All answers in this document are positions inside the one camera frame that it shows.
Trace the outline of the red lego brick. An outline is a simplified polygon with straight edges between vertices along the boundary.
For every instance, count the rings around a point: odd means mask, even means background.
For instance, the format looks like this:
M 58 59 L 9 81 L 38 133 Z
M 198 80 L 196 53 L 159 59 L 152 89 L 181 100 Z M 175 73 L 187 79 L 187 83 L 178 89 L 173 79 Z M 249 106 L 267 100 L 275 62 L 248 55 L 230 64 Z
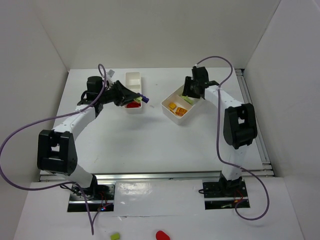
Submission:
M 133 101 L 133 102 L 128 103 L 125 107 L 127 109 L 140 108 L 141 104 L 138 103 L 138 102 Z

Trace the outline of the green lego brick from stack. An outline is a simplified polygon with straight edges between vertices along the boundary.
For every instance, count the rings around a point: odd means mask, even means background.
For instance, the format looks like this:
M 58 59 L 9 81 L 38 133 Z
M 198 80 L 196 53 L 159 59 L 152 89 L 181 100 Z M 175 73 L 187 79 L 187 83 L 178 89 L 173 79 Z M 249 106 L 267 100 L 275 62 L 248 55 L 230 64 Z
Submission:
M 185 101 L 186 101 L 187 103 L 189 103 L 190 105 L 193 105 L 193 104 L 194 104 L 194 101 L 191 100 L 191 99 L 185 99 Z

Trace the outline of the orange and green lego stack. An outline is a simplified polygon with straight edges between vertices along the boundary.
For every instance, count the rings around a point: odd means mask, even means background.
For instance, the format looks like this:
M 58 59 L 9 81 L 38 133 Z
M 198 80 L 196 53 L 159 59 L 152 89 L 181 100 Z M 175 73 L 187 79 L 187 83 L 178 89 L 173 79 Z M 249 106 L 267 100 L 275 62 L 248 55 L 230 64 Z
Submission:
M 182 107 L 177 107 L 174 113 L 178 117 L 183 117 L 187 112 L 188 112 L 187 109 Z

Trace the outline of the light green lego brick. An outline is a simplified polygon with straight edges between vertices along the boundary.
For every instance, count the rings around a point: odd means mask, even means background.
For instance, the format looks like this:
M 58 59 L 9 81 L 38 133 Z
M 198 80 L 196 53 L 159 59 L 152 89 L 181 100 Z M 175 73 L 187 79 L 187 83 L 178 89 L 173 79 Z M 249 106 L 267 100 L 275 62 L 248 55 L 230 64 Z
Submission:
M 179 95 L 181 98 L 183 98 L 183 99 L 188 99 L 189 97 L 188 96 L 184 96 L 184 95 Z

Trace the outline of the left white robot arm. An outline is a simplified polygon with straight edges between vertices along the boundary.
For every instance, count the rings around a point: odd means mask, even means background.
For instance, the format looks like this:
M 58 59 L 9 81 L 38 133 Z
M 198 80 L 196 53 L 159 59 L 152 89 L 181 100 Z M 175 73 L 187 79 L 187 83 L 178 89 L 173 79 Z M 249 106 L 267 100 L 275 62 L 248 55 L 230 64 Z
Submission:
M 103 191 L 103 188 L 98 185 L 94 174 L 78 164 L 76 139 L 98 117 L 104 105 L 114 103 L 122 107 L 141 94 L 126 88 L 118 80 L 109 84 L 107 79 L 100 76 L 90 76 L 86 87 L 74 112 L 53 129 L 39 133 L 37 167 L 78 184 L 78 188 L 83 189 L 87 196 L 94 196 Z

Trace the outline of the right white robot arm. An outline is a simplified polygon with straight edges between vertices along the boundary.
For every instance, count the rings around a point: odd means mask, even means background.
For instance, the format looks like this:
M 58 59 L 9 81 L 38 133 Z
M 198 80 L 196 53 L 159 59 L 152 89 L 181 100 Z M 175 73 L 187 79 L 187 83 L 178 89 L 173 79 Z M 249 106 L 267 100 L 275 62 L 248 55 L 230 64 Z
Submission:
M 218 182 L 203 192 L 211 191 L 229 197 L 241 188 L 241 167 L 249 146 L 258 135 L 255 109 L 251 103 L 236 100 L 216 81 L 210 81 L 205 67 L 194 66 L 191 72 L 192 76 L 185 78 L 182 95 L 204 99 L 217 107 L 217 124 L 222 130 L 218 129 L 216 133 L 218 137 L 223 135 L 229 154 L 222 159 L 224 166 Z

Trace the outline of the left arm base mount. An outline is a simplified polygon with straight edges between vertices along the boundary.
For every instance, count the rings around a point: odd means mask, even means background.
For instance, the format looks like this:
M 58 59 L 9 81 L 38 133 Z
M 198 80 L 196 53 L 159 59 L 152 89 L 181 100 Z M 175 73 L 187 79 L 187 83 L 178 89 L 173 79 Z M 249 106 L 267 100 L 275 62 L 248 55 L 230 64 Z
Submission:
M 67 212 L 81 213 L 86 212 L 86 203 L 84 197 L 76 185 L 69 187 L 71 189 Z M 113 212 L 114 211 L 114 197 L 115 197 L 115 184 L 100 184 L 97 193 L 87 195 L 88 209 L 90 212 Z

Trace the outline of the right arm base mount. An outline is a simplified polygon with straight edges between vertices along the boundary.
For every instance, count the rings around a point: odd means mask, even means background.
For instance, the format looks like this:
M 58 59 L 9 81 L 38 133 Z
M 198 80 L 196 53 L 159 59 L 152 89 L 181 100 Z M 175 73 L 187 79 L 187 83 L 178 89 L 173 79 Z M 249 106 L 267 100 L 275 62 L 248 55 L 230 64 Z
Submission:
M 198 193 L 204 197 L 205 210 L 234 209 L 236 204 L 238 208 L 250 208 L 250 201 L 246 184 L 241 182 L 240 186 L 229 191 L 223 192 L 218 182 L 203 182 L 202 189 Z

